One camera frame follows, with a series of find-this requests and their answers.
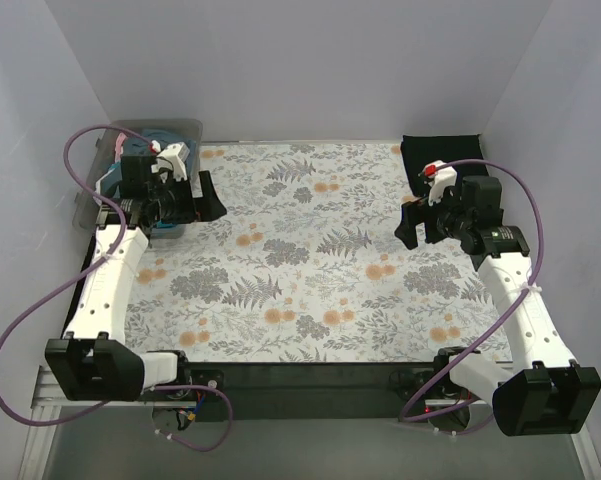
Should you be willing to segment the blue grey t shirt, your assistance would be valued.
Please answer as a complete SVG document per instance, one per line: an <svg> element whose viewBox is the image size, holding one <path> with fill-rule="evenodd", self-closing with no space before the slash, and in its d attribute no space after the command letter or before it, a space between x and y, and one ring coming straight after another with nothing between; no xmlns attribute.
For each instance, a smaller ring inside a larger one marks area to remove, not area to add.
<svg viewBox="0 0 601 480"><path fill-rule="evenodd" d="M120 171L121 160L118 163L114 162L114 143L119 133L120 132L115 135L113 146L105 149L106 170L99 176L95 183L95 190L97 192L113 198L118 198L120 196L118 183L122 179ZM158 142L163 148L172 143L184 142L190 149L189 157L186 160L189 180L191 180L198 172L198 145L194 138L182 136L169 130L156 128L144 128L140 131L140 134L153 142ZM127 136L128 139L124 144L123 154L146 155L151 152L149 144L135 136Z"/></svg>

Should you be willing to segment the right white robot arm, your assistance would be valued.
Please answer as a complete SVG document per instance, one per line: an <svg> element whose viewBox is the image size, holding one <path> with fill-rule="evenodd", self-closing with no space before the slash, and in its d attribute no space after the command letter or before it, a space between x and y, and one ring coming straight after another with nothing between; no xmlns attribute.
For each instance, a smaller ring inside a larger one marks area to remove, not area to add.
<svg viewBox="0 0 601 480"><path fill-rule="evenodd" d="M400 420L425 418L409 412L432 387L449 398L465 389L492 408L507 436L578 433L601 379L595 368L578 363L558 334L533 275L540 263L531 260L521 230L503 223L500 181L490 176L458 180L454 172L434 166L423 176L429 192L403 204L395 235L409 249L418 245L418 225L430 244L459 241L500 316L494 327L506 334L513 366L506 370L485 359L477 343L445 350L439 355L442 365L408 400Z"/></svg>

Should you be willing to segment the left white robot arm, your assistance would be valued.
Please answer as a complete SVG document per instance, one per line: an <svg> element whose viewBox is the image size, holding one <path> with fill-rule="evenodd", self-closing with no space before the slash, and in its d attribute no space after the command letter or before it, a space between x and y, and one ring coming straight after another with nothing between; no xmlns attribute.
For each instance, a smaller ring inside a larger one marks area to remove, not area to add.
<svg viewBox="0 0 601 480"><path fill-rule="evenodd" d="M75 314L60 339L48 341L45 359L72 401L135 401L158 386L173 400L193 386L184 353L136 354L125 345L125 318L140 260L159 222L183 225L215 221L227 212L211 175L199 174L194 196L184 143L159 153L120 159L118 195L102 201L95 246Z"/></svg>

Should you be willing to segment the folded black t shirt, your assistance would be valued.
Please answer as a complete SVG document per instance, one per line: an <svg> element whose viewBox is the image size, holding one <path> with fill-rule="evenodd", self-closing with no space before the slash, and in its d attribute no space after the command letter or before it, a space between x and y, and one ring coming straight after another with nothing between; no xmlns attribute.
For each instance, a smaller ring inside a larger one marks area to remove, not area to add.
<svg viewBox="0 0 601 480"><path fill-rule="evenodd" d="M420 177L424 167L435 161L451 163L460 160L483 160L480 136L411 136L404 135L400 151L408 179L415 197L424 197L429 186Z"/></svg>

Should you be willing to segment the clear plastic bin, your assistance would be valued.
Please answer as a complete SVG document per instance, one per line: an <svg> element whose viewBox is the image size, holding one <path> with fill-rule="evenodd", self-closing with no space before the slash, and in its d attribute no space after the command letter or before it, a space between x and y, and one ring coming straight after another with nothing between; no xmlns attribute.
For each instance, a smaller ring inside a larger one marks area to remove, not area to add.
<svg viewBox="0 0 601 480"><path fill-rule="evenodd" d="M86 183L94 190L103 194L110 193L113 197L120 196L120 190L115 185L121 180L120 163L127 155L150 155L150 145L146 139L157 141L165 148L170 144L183 143L188 148L188 154L182 159L190 185L199 185L199 150L203 126L196 119L139 119L118 120L113 123L117 128L106 130L96 141L96 154ZM125 128L134 131L134 136L121 132Z"/></svg>

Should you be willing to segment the floral table mat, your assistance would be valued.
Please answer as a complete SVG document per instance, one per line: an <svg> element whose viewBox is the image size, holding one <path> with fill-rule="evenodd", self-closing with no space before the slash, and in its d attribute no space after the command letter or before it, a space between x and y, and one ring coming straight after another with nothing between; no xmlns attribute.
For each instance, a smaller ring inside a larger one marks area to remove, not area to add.
<svg viewBox="0 0 601 480"><path fill-rule="evenodd" d="M130 296L127 346L195 362L428 361L497 319L454 240L406 249L412 197L391 144L206 145L227 213L156 239Z"/></svg>

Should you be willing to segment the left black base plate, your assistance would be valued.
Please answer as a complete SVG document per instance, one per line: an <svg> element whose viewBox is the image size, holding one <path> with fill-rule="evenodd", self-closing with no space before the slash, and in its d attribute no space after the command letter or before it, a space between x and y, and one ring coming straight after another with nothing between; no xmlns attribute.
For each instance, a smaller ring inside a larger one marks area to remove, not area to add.
<svg viewBox="0 0 601 480"><path fill-rule="evenodd" d="M204 385L210 388L221 389L224 386L224 373L218 369L192 369L182 368L178 371L172 385ZM204 391L194 391L180 388L167 394L171 400L196 400L198 394Z"/></svg>

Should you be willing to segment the aluminium frame rail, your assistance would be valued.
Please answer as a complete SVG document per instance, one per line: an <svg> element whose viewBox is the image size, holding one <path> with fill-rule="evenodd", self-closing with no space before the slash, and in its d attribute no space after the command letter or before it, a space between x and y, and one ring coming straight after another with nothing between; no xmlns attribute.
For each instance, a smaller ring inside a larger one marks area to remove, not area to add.
<svg viewBox="0 0 601 480"><path fill-rule="evenodd" d="M64 407L87 408L92 404L95 404L95 401L73 402L68 400L50 368L48 366L39 367L32 396L31 420L56 420L60 418ZM30 480L44 477L55 433L56 426L30 427L28 429L18 474L19 479Z"/></svg>

